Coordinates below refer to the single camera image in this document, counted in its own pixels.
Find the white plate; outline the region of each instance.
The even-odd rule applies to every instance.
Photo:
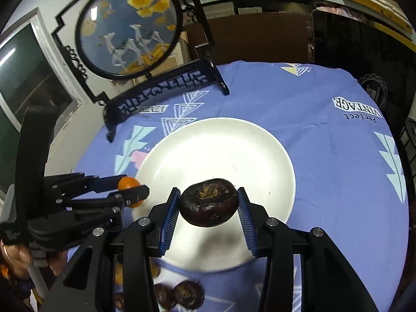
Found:
[[[287,222],[295,201],[295,172],[288,153],[265,129],[232,118],[205,119],[184,126],[161,140],[146,156],[136,178],[150,189],[133,218],[147,216],[166,202],[173,187],[212,178],[243,186],[252,203]],[[170,249],[163,260],[195,271],[220,271],[252,259],[238,213],[216,227],[196,227],[178,217]]]

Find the cardboard box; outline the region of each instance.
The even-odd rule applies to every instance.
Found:
[[[221,17],[209,20],[214,41],[215,64],[237,60],[254,62],[308,62],[306,15],[260,13]],[[191,59],[194,47],[206,42],[200,24],[185,27]]]

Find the pink shape print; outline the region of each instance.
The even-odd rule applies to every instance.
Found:
[[[147,153],[143,153],[139,150],[132,152],[132,162],[135,162],[134,166],[137,170],[140,169],[140,165],[143,163],[143,160],[146,158],[147,155]]]

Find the black carved frame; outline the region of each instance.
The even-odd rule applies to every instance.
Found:
[[[96,3],[96,0],[90,0],[83,8],[83,10],[81,11],[80,17],[78,18],[78,23],[76,24],[76,28],[75,28],[75,46],[78,50],[78,55],[80,56],[80,59],[82,62],[84,62],[84,64],[86,65],[86,67],[93,72],[94,74],[101,76],[105,79],[109,79],[109,80],[128,80],[128,79],[133,79],[136,77],[140,77],[143,75],[147,75],[149,72],[151,72],[153,69],[155,69],[158,65],[160,65],[164,60],[166,60],[168,58],[168,56],[171,54],[171,52],[174,50],[175,45],[177,44],[179,37],[180,37],[180,32],[182,31],[182,22],[183,22],[183,13],[182,13],[182,9],[180,6],[180,2],[179,0],[171,0],[174,8],[175,8],[175,12],[176,12],[176,29],[175,29],[175,33],[173,35],[172,41],[169,44],[169,48],[164,52],[163,56],[160,57],[156,62],[154,62],[153,64],[151,64],[150,66],[144,68],[143,70],[133,73],[133,74],[129,74],[129,75],[120,75],[120,74],[109,74],[108,72],[105,72],[104,70],[101,70],[100,68],[96,67],[89,59],[88,56],[84,53],[84,50],[81,46],[81,26],[82,26],[82,20],[85,19],[85,15],[90,11],[91,6],[94,5]]]
[[[80,83],[93,103],[98,102],[104,106],[104,122],[108,129],[107,139],[109,142],[114,140],[117,125],[123,123],[128,117],[139,111],[140,105],[151,96],[161,94],[164,90],[178,87],[200,88],[217,82],[224,95],[229,95],[230,91],[225,84],[220,72],[211,60],[211,52],[214,47],[214,39],[208,20],[202,8],[200,0],[182,0],[183,12],[192,18],[194,22],[199,22],[205,31],[207,42],[196,47],[198,59],[178,66],[172,70],[164,72],[158,76],[146,74],[147,80],[135,85],[133,88],[109,99],[105,92],[94,95],[87,85],[87,73],[84,65],[79,60],[76,52],[69,45],[63,45],[58,35],[59,31],[65,26],[62,19],[63,15],[70,10],[79,0],[72,0],[55,18],[58,27],[53,31],[52,38],[61,52],[64,60],[68,64],[71,72]]]

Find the blue tablecloth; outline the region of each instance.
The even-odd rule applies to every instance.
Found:
[[[148,100],[140,115],[118,126],[113,143],[107,142],[107,130],[101,129],[76,171],[100,177],[134,176],[156,143],[200,119],[235,117],[260,125],[283,144],[295,170],[289,227],[324,228],[379,311],[386,312],[406,256],[408,205],[394,140],[376,104],[340,69],[242,61],[219,69],[229,96],[216,85],[158,95]],[[132,220],[128,210],[126,223]],[[200,312],[257,311],[263,259],[220,273],[163,267],[163,280],[201,280],[206,297]],[[300,311],[298,258],[294,276],[293,310]]]

